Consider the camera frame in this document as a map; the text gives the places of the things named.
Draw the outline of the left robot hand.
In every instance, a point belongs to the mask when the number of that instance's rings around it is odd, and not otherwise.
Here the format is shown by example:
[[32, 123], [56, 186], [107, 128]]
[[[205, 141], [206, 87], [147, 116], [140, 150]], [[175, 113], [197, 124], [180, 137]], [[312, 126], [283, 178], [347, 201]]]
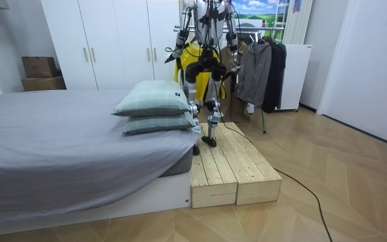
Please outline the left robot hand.
[[176, 48], [173, 50], [169, 47], [166, 47], [165, 51], [169, 53], [169, 56], [167, 57], [165, 63], [169, 63], [169, 62], [174, 61], [175, 59], [179, 58], [182, 55], [183, 48]]

